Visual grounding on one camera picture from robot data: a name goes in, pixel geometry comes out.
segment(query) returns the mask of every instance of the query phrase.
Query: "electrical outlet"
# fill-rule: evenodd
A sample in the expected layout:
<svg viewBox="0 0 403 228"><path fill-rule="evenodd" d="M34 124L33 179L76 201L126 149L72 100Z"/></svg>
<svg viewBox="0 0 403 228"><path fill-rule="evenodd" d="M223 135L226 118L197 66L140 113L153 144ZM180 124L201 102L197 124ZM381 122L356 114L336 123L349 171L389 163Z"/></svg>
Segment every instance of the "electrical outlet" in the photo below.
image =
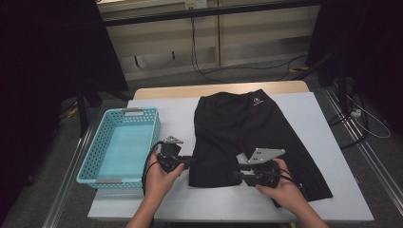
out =
<svg viewBox="0 0 403 228"><path fill-rule="evenodd" d="M207 0L195 1L196 9L206 9L207 8Z"/></svg>
<svg viewBox="0 0 403 228"><path fill-rule="evenodd" d="M184 2L184 8L186 10L205 9L207 8L207 0L186 1Z"/></svg>
<svg viewBox="0 0 403 228"><path fill-rule="evenodd" d="M195 1L186 1L186 2L184 2L184 9L185 10L196 9L196 2Z"/></svg>

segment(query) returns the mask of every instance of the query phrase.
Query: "logo on shorts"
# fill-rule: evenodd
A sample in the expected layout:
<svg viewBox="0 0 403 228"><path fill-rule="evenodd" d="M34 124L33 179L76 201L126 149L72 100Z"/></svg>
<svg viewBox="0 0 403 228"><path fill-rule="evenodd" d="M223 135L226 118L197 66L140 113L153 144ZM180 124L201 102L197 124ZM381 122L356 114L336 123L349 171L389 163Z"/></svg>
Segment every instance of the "logo on shorts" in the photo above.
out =
<svg viewBox="0 0 403 228"><path fill-rule="evenodd" d="M264 101L261 101L259 98L254 98L253 102L254 102L254 105L258 105L258 104L260 104L260 103L262 103Z"/></svg>

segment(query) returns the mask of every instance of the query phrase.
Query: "white table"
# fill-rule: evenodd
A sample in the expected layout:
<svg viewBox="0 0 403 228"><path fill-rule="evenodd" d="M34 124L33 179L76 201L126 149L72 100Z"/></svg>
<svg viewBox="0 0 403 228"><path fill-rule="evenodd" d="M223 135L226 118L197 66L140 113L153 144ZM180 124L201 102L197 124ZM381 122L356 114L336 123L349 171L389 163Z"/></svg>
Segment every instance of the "white table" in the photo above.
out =
<svg viewBox="0 0 403 228"><path fill-rule="evenodd" d="M327 181L334 197L310 202L326 221L369 221L372 213L322 115L313 93L270 94L294 128ZM159 108L160 138L169 135L184 141L182 155L195 145L193 116L199 98L134 100L128 106ZM198 189L187 185L184 171L165 197L156 221L288 222L295 216L246 184ZM143 198L142 190L100 189L88 216L100 220L129 220Z"/></svg>

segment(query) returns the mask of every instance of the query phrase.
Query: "cable on floor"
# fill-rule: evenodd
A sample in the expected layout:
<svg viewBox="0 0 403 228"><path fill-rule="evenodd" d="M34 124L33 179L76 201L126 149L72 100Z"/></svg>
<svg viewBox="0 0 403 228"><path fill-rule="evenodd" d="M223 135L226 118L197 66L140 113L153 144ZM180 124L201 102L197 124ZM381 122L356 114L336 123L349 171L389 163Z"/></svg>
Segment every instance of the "cable on floor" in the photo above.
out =
<svg viewBox="0 0 403 228"><path fill-rule="evenodd" d="M358 93L358 97L359 97L359 100L360 100L360 102L361 102L361 105L364 107L364 106L365 106L365 105L364 105L364 101L363 101L363 99L362 99L362 96L361 96L359 93ZM366 126L366 128L369 129L370 127L369 127L369 123L368 123L368 116L367 116L367 114L366 114L365 112L364 112L364 115L362 116L362 120L363 120L364 125ZM356 140L356 141L354 141L354 142L352 142L352 143L349 143L349 144L340 146L340 149L346 149L346 148L348 148L348 147L351 147L351 146L353 146L353 145L356 145L356 144L358 144L358 143L361 143L362 141L366 140L367 137L368 137L368 132L367 132L367 131L364 131L364 134L363 134L358 140Z"/></svg>
<svg viewBox="0 0 403 228"><path fill-rule="evenodd" d="M384 123L382 123L382 122L381 122L377 117L375 117L373 114L371 114L370 112L368 112L367 110L365 110L365 108L363 108L363 107L361 107L360 105L358 105L352 98L350 98L349 96L347 96L347 98L348 98L349 100L351 100L360 110L362 110L364 113L368 114L368 115L371 116L373 119L375 119L378 123L380 123L380 124L387 130L388 133L387 133L386 136L379 136L379 135L376 135L374 132L370 131L370 129L368 129L367 126L363 126L363 125L359 122L359 120L355 117L355 122L356 122L363 130L365 130L366 132L370 133L371 135L373 135L373 136L375 136L375 137L377 137L377 138L379 138L379 139L388 139L389 137L391 137L391 131L389 130L389 128L388 128Z"/></svg>
<svg viewBox="0 0 403 228"><path fill-rule="evenodd" d="M218 69L213 69L210 71L206 71L206 72L202 72L199 68L199 64L198 64L198 59L197 59L197 53L196 53L196 29L195 29L195 19L191 18L191 23L192 23L192 67L193 69L198 72L203 78L207 79L207 80L211 80L211 81L215 81L215 82L219 82L219 83L224 83L224 84L228 84L228 82L222 81L222 80L218 80L218 79L212 79L206 76L206 74L211 74L220 70L226 70L226 69L260 69L260 70L265 70L265 69L272 69L272 68L278 68L278 67L284 67L287 66L287 70L284 73L284 75L282 75L280 78L277 79L277 81L280 81L281 79L283 79L285 76L287 76L288 71L290 69L290 65L291 63L293 63L295 60L302 58L302 57L306 57L306 54L303 55L299 55L283 64L277 65L277 66L267 66L267 67L252 67L252 66L231 66L231 67L221 67Z"/></svg>

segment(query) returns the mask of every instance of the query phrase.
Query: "metal rail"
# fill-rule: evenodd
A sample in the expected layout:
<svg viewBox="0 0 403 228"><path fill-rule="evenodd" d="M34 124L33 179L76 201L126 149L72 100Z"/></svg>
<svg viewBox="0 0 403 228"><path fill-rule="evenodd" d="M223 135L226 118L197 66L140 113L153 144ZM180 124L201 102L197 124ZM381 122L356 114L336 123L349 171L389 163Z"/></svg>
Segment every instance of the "metal rail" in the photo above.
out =
<svg viewBox="0 0 403 228"><path fill-rule="evenodd" d="M336 113L340 113L340 118L344 119L344 116L339 108L338 99L336 98L335 93L330 94L329 91L326 90L328 94L327 98L331 103L333 109ZM343 121L344 126L346 127L347 131L349 132L350 136L353 140L358 140L363 137L363 134L360 132L358 126L351 118L345 119ZM393 176L389 173L386 167L383 165L382 161L376 155L374 150L368 144L367 141L363 141L357 144L357 147L361 154L364 156L367 164L373 169L376 177L379 179L380 183L388 193L389 197L391 198L392 202L396 206L397 210L400 212L400 215L403 216L403 192L400 186L396 183Z"/></svg>
<svg viewBox="0 0 403 228"><path fill-rule="evenodd" d="M94 134L95 129L96 127L94 122L92 122L86 131L86 134L78 141L73 158L71 159L71 163L68 166L67 172L63 178L61 186L59 187L55 200L53 201L48 211L48 215L45 218L44 224L42 225L43 228L57 227L60 216L62 216L62 212L65 208L71 186L75 182L78 170L80 169L80 164L86 155L86 148L90 144L89 139L91 138L91 135Z"/></svg>
<svg viewBox="0 0 403 228"><path fill-rule="evenodd" d="M181 11L173 11L173 12L164 12L164 13L156 13L156 14L147 14L147 15L136 15L136 16L127 16L127 17L117 17L117 18L109 18L105 19L101 22L83 22L80 24L65 24L65 25L56 25L59 29L83 29L83 28L97 28L97 27L115 27L115 26L124 26L124 25L132 25L132 24L141 24L148 22L158 22L158 21L169 21L169 20L178 20L185 18L196 18L196 17L205 17L205 16L216 16L216 15L225 15L225 14L233 14L233 13L243 13L243 12L252 12L252 11L263 11L263 10L280 10L280 9L290 9L290 8L300 8L300 7L311 7L321 4L330 4L330 3L343 3L343 2L351 2L347 0L281 0L269 3L260 3L260 4L250 4L250 5L241 5L241 6L232 6L232 7L217 7L217 8L207 8L207 9L193 9L193 10L181 10Z"/></svg>

